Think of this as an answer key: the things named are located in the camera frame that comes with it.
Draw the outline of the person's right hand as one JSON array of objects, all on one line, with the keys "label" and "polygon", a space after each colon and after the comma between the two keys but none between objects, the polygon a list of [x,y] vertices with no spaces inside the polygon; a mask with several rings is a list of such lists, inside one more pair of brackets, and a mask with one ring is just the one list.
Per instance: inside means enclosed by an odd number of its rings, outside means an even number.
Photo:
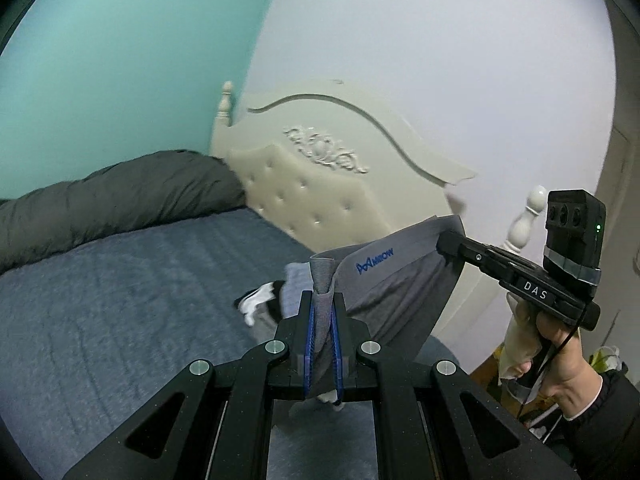
[{"label": "person's right hand", "polygon": [[532,368],[533,358],[544,353],[542,344],[550,342],[558,353],[550,361],[539,393],[558,404],[567,420],[585,413],[597,400],[603,379],[585,360],[579,333],[573,333],[544,311],[535,312],[512,292],[506,294],[506,301],[512,318],[498,361],[499,379],[516,379],[526,374]]}]

